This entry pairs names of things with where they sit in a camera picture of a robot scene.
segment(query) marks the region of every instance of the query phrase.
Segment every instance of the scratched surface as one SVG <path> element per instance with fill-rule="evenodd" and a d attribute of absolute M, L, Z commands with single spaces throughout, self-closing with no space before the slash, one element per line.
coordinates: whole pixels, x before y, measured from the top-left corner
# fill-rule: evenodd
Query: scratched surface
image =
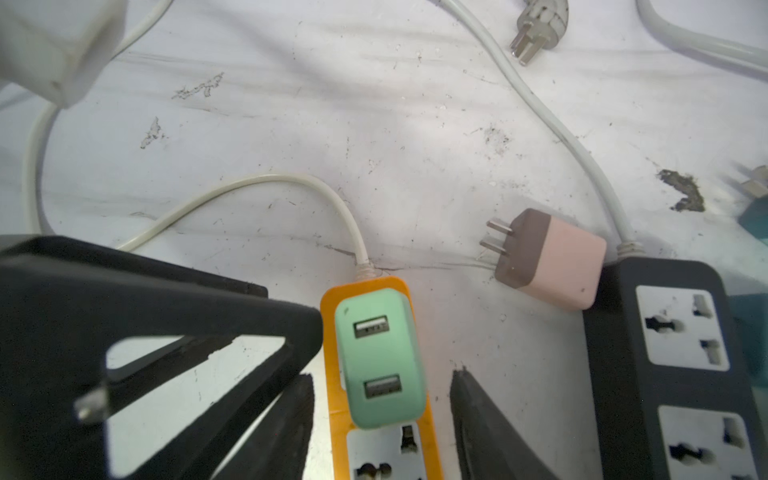
<path fill-rule="evenodd" d="M 768 4 L 737 1 L 728 15 L 725 0 L 660 11 L 768 47 Z M 468 4 L 502 44 L 515 36 L 522 2 Z M 562 43 L 521 75 L 593 152 L 651 255 L 708 262 L 730 293 L 768 290 L 768 249 L 735 221 L 748 203 L 736 185 L 768 161 L 768 82 L 668 51 L 633 2 L 579 4 Z M 131 2 L 130 22 L 151 5 Z M 24 228 L 19 166 L 41 107 L 14 86 L 0 91 L 0 233 Z M 691 177 L 704 211 L 676 211 L 684 193 L 662 170 Z M 59 114 L 42 199 L 57 233 L 115 245 L 221 180 L 267 171 L 336 189 L 376 264 L 410 285 L 446 478 L 458 478 L 448 390 L 463 366 L 560 478 L 601 477 L 581 315 L 496 283 L 478 241 L 488 218 L 526 207 L 618 240 L 571 155 L 461 25 L 426 0 L 175 2 Z M 264 184 L 200 208 L 138 253 L 318 306 L 352 279 L 351 249 L 318 195 Z M 139 424 L 115 418 L 115 471 L 135 468 L 270 345 L 227 347 L 128 412 Z M 307 371 L 318 389 L 305 478 L 332 478 L 322 355 Z"/>

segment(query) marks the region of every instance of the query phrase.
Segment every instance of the black power strip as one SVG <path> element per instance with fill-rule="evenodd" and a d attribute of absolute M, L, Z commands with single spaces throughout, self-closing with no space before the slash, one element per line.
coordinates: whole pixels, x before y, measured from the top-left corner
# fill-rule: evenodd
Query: black power strip
<path fill-rule="evenodd" d="M 605 480 L 768 475 L 736 325 L 711 267 L 632 257 L 584 311 Z"/>

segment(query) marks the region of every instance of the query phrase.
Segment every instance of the white outlet panel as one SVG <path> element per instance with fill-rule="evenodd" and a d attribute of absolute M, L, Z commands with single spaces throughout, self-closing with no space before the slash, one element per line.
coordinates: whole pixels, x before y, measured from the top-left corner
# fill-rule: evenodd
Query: white outlet panel
<path fill-rule="evenodd" d="M 740 415 L 662 405 L 659 423 L 670 480 L 758 480 Z"/>
<path fill-rule="evenodd" d="M 413 428 L 413 439 L 416 451 L 401 452 L 402 427 L 410 425 Z M 416 422 L 388 425 L 373 430 L 350 430 L 346 434 L 346 450 L 349 455 L 349 478 L 357 480 L 357 469 L 365 463 L 379 467 L 388 463 L 392 473 L 388 476 L 376 474 L 376 480 L 428 480 L 422 451 L 422 438 Z"/>
<path fill-rule="evenodd" d="M 638 286 L 635 292 L 652 363 L 721 372 L 730 368 L 709 292 L 648 285 Z"/>

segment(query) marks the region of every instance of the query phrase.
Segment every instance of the green usb charger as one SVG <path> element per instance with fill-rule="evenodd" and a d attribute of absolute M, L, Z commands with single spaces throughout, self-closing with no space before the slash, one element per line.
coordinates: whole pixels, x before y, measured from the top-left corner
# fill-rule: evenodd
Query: green usb charger
<path fill-rule="evenodd" d="M 335 317 L 355 425 L 375 429 L 421 417 L 426 381 L 408 297 L 391 288 L 351 296 Z"/>

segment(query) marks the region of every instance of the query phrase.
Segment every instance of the cable strain relief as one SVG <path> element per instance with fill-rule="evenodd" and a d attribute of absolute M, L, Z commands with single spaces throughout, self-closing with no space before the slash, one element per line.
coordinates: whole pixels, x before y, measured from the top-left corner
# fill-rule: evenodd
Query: cable strain relief
<path fill-rule="evenodd" d="M 355 265 L 355 281 L 362 282 L 363 280 L 370 280 L 381 276 L 381 271 L 377 270 L 373 263 L 365 262 Z"/>
<path fill-rule="evenodd" d="M 645 257 L 645 249 L 640 242 L 629 241 L 622 242 L 616 247 L 618 259 L 623 260 L 628 257 Z"/>

